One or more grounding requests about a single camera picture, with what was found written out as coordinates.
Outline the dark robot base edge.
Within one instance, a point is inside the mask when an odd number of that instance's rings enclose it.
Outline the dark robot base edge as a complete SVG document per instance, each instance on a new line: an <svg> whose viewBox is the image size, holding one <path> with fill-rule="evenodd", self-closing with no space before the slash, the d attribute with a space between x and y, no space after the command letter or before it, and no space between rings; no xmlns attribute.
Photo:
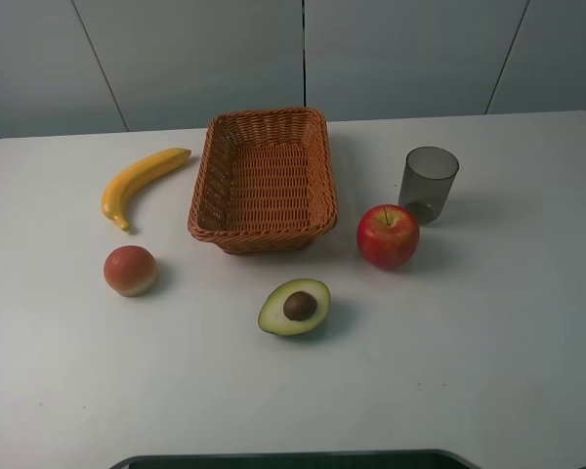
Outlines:
<svg viewBox="0 0 586 469"><path fill-rule="evenodd" d="M113 468L477 468L477 465L440 449L360 450L292 453L235 453L194 455L140 455Z"/></svg>

